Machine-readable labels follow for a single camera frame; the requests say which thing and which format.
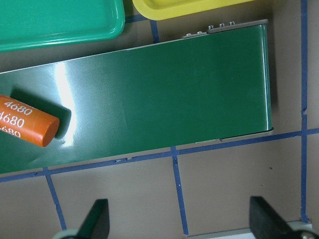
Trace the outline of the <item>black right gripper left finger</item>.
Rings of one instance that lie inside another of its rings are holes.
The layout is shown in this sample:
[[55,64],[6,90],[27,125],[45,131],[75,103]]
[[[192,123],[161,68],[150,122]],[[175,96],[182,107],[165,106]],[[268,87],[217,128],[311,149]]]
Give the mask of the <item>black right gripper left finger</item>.
[[87,217],[82,223],[77,239],[107,239],[110,232],[109,205],[107,199],[94,202]]

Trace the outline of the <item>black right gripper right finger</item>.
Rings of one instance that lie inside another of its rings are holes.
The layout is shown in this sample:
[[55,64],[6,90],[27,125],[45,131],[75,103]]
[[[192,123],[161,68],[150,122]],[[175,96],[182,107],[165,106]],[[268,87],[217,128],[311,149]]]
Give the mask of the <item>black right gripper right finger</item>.
[[298,239],[294,231],[261,196],[251,196],[249,228],[256,239]]

